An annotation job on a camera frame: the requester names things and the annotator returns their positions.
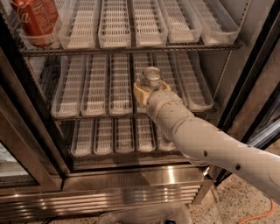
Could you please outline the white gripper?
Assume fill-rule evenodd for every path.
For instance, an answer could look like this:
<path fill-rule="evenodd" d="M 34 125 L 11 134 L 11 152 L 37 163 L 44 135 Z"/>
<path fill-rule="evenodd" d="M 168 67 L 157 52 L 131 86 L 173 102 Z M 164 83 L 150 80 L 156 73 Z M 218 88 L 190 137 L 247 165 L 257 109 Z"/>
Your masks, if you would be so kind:
<path fill-rule="evenodd" d="M 161 90 L 151 94 L 151 89 L 140 83 L 134 83 L 133 94 L 139 105 L 146 106 L 147 115 L 164 131 L 182 119 L 194 118 L 194 114 L 183 104 L 182 99 L 170 91 L 171 87 L 162 81 Z"/>

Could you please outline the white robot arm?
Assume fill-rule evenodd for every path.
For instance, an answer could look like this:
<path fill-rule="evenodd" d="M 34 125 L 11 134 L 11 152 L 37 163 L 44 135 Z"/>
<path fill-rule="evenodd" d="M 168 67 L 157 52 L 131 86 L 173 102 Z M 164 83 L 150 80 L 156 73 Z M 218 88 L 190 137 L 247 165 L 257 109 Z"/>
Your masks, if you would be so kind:
<path fill-rule="evenodd" d="M 165 83 L 156 90 L 136 83 L 133 93 L 147 115 L 191 160 L 226 169 L 280 202 L 280 157 L 241 143 L 195 116 Z"/>

